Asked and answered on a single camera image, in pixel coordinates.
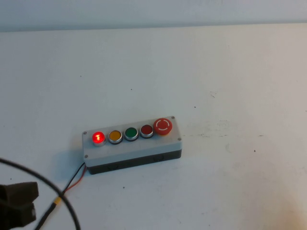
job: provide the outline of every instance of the red emergency stop button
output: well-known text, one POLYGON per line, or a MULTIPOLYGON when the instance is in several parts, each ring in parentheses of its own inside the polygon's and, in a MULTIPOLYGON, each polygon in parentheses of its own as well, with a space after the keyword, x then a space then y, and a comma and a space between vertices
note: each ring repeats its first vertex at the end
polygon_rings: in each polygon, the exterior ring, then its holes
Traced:
POLYGON ((153 124, 154 131, 159 135, 166 135, 168 134, 172 128, 172 122, 166 118, 159 118, 153 124))

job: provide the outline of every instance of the black cable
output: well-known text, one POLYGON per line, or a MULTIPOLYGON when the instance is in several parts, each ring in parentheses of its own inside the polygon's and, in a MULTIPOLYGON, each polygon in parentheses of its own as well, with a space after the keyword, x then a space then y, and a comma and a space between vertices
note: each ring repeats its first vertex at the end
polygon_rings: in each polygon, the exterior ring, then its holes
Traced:
POLYGON ((65 193, 65 190, 68 189, 69 185, 72 183, 73 179, 76 177, 76 175, 78 174, 78 172, 80 171, 80 169, 82 168, 82 166, 84 166, 85 163, 83 163, 77 170, 77 172, 74 174, 74 176, 72 176, 71 180, 68 182, 67 186, 64 188, 64 190, 62 191, 62 193, 65 193))
POLYGON ((3 158, 0 158, 0 163, 3 163, 3 164, 6 164, 6 165, 9 165, 11 167, 14 167, 16 169, 22 170, 22 171, 36 177, 37 179, 41 180, 42 182, 47 184, 49 187, 51 187, 59 195, 59 197, 63 200, 63 202, 66 204, 66 206, 67 206, 67 208, 68 208, 68 210, 71 214, 71 217, 73 219, 73 222, 76 226, 76 230, 81 230, 80 223, 78 221, 77 215, 76 215, 75 211, 73 210, 73 207, 71 206, 70 202, 68 201, 68 199, 64 195, 62 195, 62 192, 50 180, 48 180, 46 177, 40 175, 39 173, 37 173, 37 172, 35 172, 35 171, 25 167, 25 166, 17 164, 15 162, 8 161, 8 160, 5 160, 3 158))
MULTIPOLYGON (((85 163, 83 163, 77 170, 77 172, 72 176, 71 180, 68 182, 67 186, 64 188, 64 190, 62 191, 62 195, 65 194, 65 190, 68 189, 68 187, 70 186, 70 184, 72 183, 73 179, 76 177, 76 175, 78 174, 78 172, 80 171, 80 169, 82 168, 82 166, 84 166, 85 163)), ((41 229, 41 227, 44 225, 45 221, 47 220, 48 216, 52 213, 52 211, 56 208, 57 204, 55 202, 52 202, 52 204, 50 205, 50 207, 47 209, 47 211, 43 214, 43 216, 41 217, 41 219, 39 220, 35 230, 39 230, 41 229)))

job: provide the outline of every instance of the glowing red light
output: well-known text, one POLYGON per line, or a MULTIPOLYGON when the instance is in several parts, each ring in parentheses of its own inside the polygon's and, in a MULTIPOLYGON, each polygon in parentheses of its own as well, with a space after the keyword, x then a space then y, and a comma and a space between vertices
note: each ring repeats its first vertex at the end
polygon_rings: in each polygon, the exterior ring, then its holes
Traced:
POLYGON ((102 132, 95 132, 92 136, 94 143, 99 144, 105 140, 105 135, 102 132))

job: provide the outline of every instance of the control box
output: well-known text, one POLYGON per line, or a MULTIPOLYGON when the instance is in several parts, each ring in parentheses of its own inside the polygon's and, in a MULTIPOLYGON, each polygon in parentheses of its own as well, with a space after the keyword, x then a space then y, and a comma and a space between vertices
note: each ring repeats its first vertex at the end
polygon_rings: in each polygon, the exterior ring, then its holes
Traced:
POLYGON ((174 116, 84 131, 82 142, 90 174, 180 158, 182 150, 174 116))

